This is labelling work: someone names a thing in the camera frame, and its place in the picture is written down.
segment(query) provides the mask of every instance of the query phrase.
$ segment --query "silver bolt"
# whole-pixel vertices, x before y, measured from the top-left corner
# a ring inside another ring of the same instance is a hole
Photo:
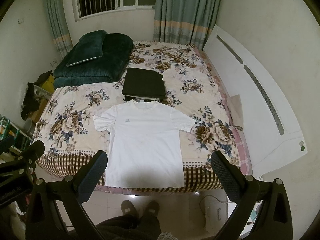
[[[276,184],[281,185],[282,184],[282,180],[281,179],[276,179]]]
[[[252,177],[251,175],[246,175],[246,176],[245,176],[245,179],[246,179],[247,181],[253,181],[254,177]]]
[[[43,179],[37,179],[36,184],[40,185],[43,182]]]
[[[72,179],[73,179],[73,176],[72,176],[72,175],[67,175],[67,176],[64,178],[65,181],[72,181]]]

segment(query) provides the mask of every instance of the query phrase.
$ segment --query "curtain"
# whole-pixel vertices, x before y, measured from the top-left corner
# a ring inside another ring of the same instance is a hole
[[[220,0],[156,0],[154,41],[203,49],[217,19]]]
[[[73,47],[62,0],[44,0],[44,7],[50,22],[53,42],[62,60]]]

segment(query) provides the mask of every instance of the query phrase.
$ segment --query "cable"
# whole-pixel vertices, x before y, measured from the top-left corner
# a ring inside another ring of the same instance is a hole
[[[205,212],[203,212],[203,210],[202,210],[202,208],[201,208],[201,202],[206,198],[206,197],[213,197],[213,198],[215,198],[216,200],[218,200],[220,203],[222,203],[222,204],[230,204],[230,203],[232,203],[232,202],[225,202],[225,201],[221,201],[221,200],[219,200],[217,197],[215,197],[214,195],[206,195],[206,196],[204,196],[201,200],[200,200],[200,202],[199,202],[199,208],[200,208],[200,210],[201,210],[201,212],[202,212],[202,214],[205,216]]]

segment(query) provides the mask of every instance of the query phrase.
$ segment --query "t-shirt sleeve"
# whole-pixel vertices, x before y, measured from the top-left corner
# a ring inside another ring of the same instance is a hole
[[[171,122],[176,129],[190,132],[196,120],[178,111],[177,109],[172,108]]]
[[[112,106],[102,114],[93,116],[93,123],[97,131],[109,130],[116,121],[117,118],[117,107]]]

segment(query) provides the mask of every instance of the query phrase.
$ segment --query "white headboard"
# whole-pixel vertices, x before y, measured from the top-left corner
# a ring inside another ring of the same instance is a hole
[[[261,63],[217,25],[204,51],[229,96],[240,95],[253,175],[281,168],[305,155],[307,146],[297,118]]]

